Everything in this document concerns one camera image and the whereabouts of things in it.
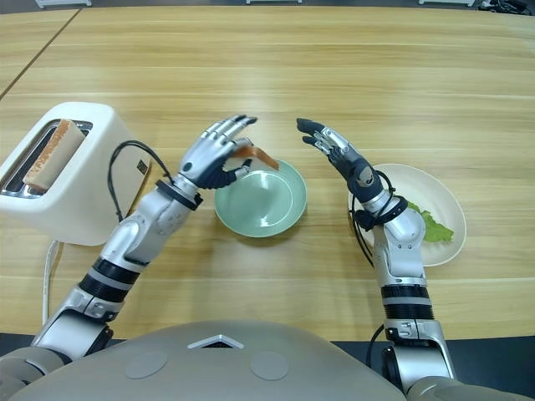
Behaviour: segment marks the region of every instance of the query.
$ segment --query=white power cord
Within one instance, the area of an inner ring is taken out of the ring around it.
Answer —
[[[44,263],[43,273],[43,325],[48,321],[48,289],[50,287],[50,276],[52,275],[52,269],[58,258],[58,250],[61,242],[53,240],[48,247],[47,258]]]

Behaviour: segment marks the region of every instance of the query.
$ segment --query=toaster slot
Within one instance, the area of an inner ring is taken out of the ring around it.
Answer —
[[[30,142],[24,152],[17,158],[7,174],[0,180],[0,195],[17,198],[39,198],[44,192],[35,190],[23,183],[23,178],[32,167],[35,160],[41,155],[52,134],[58,128],[59,119],[54,119],[46,124]],[[87,121],[73,120],[78,129],[87,136],[93,124]]]

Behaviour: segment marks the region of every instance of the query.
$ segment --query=white toaster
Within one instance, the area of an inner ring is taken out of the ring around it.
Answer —
[[[23,183],[61,119],[70,119],[85,134],[52,186],[44,193]],[[110,156],[134,136],[105,104],[69,102],[52,108],[28,132],[0,166],[0,211],[61,242],[99,245],[118,223],[108,191]],[[120,208],[132,205],[150,166],[141,149],[124,148],[113,165]]]

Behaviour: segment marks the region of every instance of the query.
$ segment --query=wood grain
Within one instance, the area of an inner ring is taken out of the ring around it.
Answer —
[[[446,336],[530,335],[533,34],[522,17],[430,9],[85,9],[0,101],[0,158],[63,101],[112,105],[170,167],[213,120],[257,115],[247,135],[307,181],[303,219],[277,238],[241,238],[205,191],[113,329],[130,338],[181,322],[257,318],[365,340],[383,319],[374,272],[349,229],[344,182],[301,143],[294,119],[322,121],[373,163],[426,170],[460,201],[465,248],[427,271]],[[149,182],[159,175],[153,168]],[[0,308],[0,329],[35,332],[48,238],[5,217],[0,224],[0,302],[13,304]],[[98,254],[65,246],[54,306]]]
[[[0,14],[0,93],[75,13]]]

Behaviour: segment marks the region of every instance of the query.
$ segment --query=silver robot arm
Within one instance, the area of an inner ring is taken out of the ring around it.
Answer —
[[[0,358],[0,401],[63,366],[63,359],[73,361],[106,346],[113,336],[107,323],[116,318],[138,276],[200,205],[197,191],[230,185],[249,171],[250,160],[230,171],[224,171],[223,165],[234,152],[252,145],[248,138],[233,137],[256,120],[236,115],[211,125],[186,152],[172,182],[159,180],[143,196],[137,210],[114,229],[98,260],[71,289],[32,347]]]
[[[476,401],[529,399],[489,388],[466,386],[456,375],[441,324],[434,319],[420,246],[425,223],[407,201],[386,190],[377,171],[339,133],[323,124],[298,119],[303,142],[321,150],[364,207],[356,217],[373,229],[373,265],[385,308],[386,337],[393,345],[383,352],[383,375],[409,399]]]

